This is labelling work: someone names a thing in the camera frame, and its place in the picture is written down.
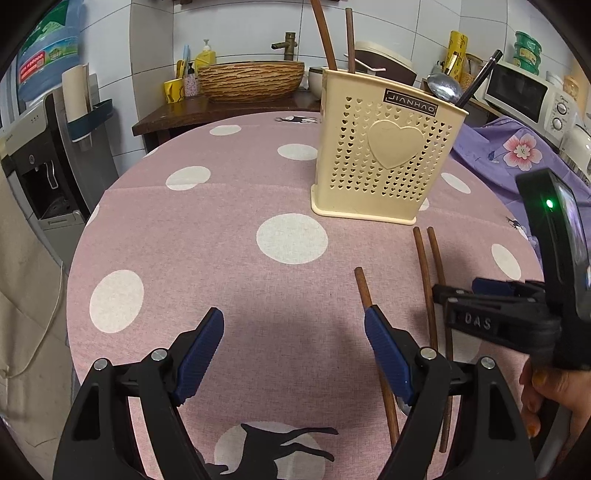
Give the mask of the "person right hand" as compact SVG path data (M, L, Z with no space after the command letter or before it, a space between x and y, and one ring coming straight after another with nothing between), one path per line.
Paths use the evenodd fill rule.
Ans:
M544 400L552 400L571 412L569 440L575 442L590 418L590 372L535 367L528 359L519 383L523 386L521 415L528 437L539 434L541 421L538 413Z

